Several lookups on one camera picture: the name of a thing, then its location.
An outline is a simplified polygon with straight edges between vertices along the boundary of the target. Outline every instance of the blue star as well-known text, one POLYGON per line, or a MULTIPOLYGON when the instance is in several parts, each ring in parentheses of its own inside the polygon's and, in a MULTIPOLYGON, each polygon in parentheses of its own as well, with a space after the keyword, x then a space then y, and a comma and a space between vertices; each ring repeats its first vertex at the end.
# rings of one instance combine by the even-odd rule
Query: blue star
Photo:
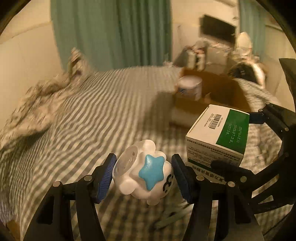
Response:
POLYGON ((151 191, 156 183, 164 179, 164 163, 165 159, 163 156, 153 157, 151 155, 146 155, 145 165, 139 171, 139 177, 145 180, 147 190, 151 191))

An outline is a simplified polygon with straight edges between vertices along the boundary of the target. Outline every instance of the bed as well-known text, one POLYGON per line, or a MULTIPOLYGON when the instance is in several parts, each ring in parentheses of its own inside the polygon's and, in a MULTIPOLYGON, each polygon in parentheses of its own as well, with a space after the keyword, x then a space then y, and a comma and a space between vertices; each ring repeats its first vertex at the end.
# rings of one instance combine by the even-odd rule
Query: bed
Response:
MULTIPOLYGON (((21 239, 38 205, 56 180, 71 183, 92 173, 109 153, 119 155, 133 143, 151 139, 168 160, 186 159, 184 128, 169 125, 171 92, 178 67, 132 67, 95 72, 73 50, 68 73, 30 89, 0 133, 0 218, 20 224, 21 239)), ((265 102, 278 104, 259 85, 236 79, 253 111, 265 102)), ((254 173, 277 156, 280 139, 265 124, 250 125, 241 167, 254 173)), ((180 202, 175 185, 156 206, 121 195, 111 185, 96 206, 106 240, 182 240, 190 214, 156 230, 156 220, 180 202)), ((268 234, 291 209, 290 205, 256 215, 268 234)), ((215 230, 213 218, 209 240, 215 230)), ((74 239, 79 240, 75 203, 71 203, 74 239)))

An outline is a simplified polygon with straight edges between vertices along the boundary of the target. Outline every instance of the wall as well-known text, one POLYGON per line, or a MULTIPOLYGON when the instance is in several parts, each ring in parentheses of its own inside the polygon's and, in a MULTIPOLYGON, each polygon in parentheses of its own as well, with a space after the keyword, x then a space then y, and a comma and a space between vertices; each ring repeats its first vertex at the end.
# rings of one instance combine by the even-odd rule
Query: wall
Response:
POLYGON ((268 13, 265 35, 263 63, 268 67, 266 89, 279 99, 283 107, 295 111, 293 97, 279 58, 296 58, 296 53, 279 25, 270 22, 268 13))
POLYGON ((238 6, 231 7, 216 0, 171 0, 173 60, 185 45, 193 45, 200 36, 200 18, 208 14, 239 26, 238 6))
POLYGON ((32 85, 61 72, 50 0, 31 0, 0 35, 0 129, 32 85))

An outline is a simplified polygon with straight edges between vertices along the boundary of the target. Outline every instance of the metal screw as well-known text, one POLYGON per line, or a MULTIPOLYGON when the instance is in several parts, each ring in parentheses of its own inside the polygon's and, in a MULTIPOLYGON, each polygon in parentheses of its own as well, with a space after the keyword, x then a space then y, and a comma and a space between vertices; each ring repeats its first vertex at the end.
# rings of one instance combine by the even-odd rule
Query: metal screw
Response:
POLYGON ((92 179, 92 176, 91 175, 86 175, 85 177, 84 177, 84 180, 85 181, 90 181, 92 179))
POLYGON ((57 188, 60 184, 61 184, 60 181, 55 181, 55 182, 52 184, 52 186, 55 187, 55 188, 57 188))
POLYGON ((231 181, 230 181, 230 182, 228 182, 227 184, 228 184, 228 186, 230 186, 231 188, 234 188, 234 187, 235 187, 235 183, 234 183, 234 182, 231 182, 231 181))
POLYGON ((198 175, 198 176, 196 176, 196 179, 199 181, 203 181, 205 179, 205 177, 202 175, 198 175))
POLYGON ((242 176, 242 177, 241 177, 241 182, 242 182, 242 183, 245 183, 246 180, 247 180, 247 177, 246 177, 246 176, 242 176))

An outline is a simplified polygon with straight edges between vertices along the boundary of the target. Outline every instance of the gray striped bed cover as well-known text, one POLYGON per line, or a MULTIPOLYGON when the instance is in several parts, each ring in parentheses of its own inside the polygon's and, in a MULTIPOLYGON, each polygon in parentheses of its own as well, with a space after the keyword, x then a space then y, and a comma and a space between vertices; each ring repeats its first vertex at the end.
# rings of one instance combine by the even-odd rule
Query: gray striped bed cover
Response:
MULTIPOLYGON (((20 222, 23 239, 30 221, 51 184, 79 180, 92 173, 109 153, 119 155, 133 143, 151 139, 168 160, 179 153, 186 158, 187 130, 169 125, 172 98, 170 92, 179 77, 176 67, 133 67, 91 75, 81 90, 69 97, 52 126, 44 133, 24 138, 11 158, 9 200, 11 216, 20 222)), ((278 103, 266 90, 237 79, 253 111, 269 101, 278 103)), ((250 125, 247 148, 241 167, 254 173, 269 165, 277 155, 281 141, 266 125, 250 125)), ((157 206, 124 196, 111 186, 108 196, 96 206, 106 240, 182 240, 189 215, 167 227, 155 230, 153 223, 163 211, 180 202, 175 185, 157 206)), ((266 233, 291 209, 256 215, 266 233)), ((217 205, 213 203, 213 217, 217 205)), ((80 240, 75 202, 71 203, 75 240, 80 240)), ((209 240, 213 239, 215 219, 211 221, 209 240)))

